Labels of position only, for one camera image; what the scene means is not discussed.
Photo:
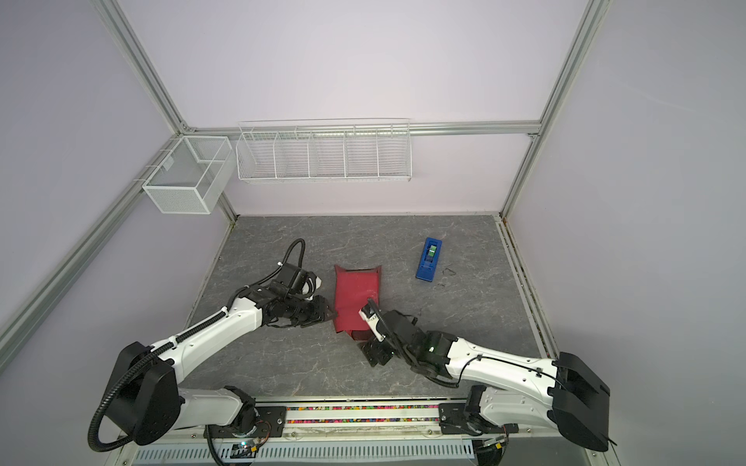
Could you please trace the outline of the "dark red wrapping paper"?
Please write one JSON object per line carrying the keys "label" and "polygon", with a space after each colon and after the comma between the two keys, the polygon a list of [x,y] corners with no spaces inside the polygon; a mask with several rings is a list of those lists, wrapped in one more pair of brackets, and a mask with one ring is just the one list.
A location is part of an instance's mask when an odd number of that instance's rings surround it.
{"label": "dark red wrapping paper", "polygon": [[368,304],[369,299],[380,302],[382,267],[351,270],[335,265],[334,271],[334,329],[337,333],[346,333],[356,342],[367,341],[373,332],[359,311]]}

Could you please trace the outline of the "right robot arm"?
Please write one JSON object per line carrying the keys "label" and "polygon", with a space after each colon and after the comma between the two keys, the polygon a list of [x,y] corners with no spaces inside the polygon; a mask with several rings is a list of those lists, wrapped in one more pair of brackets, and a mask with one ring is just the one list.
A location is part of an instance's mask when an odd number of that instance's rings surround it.
{"label": "right robot arm", "polygon": [[363,353],[372,366],[393,357],[439,386],[473,384],[465,406],[467,430],[507,424],[546,426],[587,450],[606,452],[609,386],[577,355],[511,355],[442,331],[423,331],[413,316],[383,312],[375,303],[359,311],[372,332]]}

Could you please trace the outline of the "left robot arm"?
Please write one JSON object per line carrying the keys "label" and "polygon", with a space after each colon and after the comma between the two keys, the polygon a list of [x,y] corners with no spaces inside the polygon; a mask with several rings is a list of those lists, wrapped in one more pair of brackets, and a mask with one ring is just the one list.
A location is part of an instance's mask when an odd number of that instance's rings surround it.
{"label": "left robot arm", "polygon": [[236,386],[186,389],[189,374],[242,336],[270,328],[305,328],[333,320],[319,293],[322,279],[284,254],[267,276],[234,291],[213,315],[151,345],[134,342],[120,352],[96,407],[87,444],[110,452],[149,445],[173,430],[204,427],[234,437],[255,435],[265,421],[256,399]]}

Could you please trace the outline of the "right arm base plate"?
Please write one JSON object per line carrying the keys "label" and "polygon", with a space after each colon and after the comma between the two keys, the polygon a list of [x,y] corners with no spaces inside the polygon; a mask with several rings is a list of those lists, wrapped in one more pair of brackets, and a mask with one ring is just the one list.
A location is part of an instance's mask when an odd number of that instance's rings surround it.
{"label": "right arm base plate", "polygon": [[517,423],[497,425],[479,414],[468,411],[466,403],[441,403],[438,406],[439,427],[445,435],[482,436],[487,434],[516,434]]}

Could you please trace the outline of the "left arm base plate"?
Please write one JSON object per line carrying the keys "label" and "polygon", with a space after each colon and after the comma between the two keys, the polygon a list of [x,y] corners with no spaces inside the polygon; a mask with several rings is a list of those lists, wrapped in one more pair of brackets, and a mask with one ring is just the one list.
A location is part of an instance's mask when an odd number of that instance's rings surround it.
{"label": "left arm base plate", "polygon": [[228,425],[210,425],[209,431],[213,439],[278,438],[283,435],[287,414],[287,406],[256,406],[242,411]]}

